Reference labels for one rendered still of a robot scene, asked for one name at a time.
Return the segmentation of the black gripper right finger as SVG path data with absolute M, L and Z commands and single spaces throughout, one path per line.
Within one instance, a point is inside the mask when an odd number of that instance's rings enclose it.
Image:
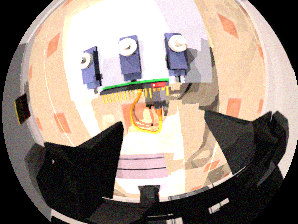
M 243 163 L 257 143 L 263 125 L 271 120 L 271 111 L 263 113 L 254 120 L 242 120 L 206 109 L 204 120 L 217 144 L 220 145 L 231 175 L 234 176 L 245 167 Z

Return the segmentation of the black pin header strip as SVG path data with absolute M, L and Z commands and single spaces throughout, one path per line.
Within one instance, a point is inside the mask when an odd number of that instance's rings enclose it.
M 134 89 L 168 87 L 168 85 L 169 79 L 140 80 L 134 81 L 134 83 L 109 85 L 109 87 L 102 88 L 102 91 L 100 91 L 100 95 L 104 96 L 110 95 L 110 93 L 114 92 L 134 91 Z

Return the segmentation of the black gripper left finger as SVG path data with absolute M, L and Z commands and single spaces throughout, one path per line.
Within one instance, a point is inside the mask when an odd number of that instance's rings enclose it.
M 53 161 L 73 168 L 102 197 L 113 198 L 124 132 L 121 121 L 117 121 L 77 147 L 51 141 L 44 141 L 44 147 L 48 148 Z

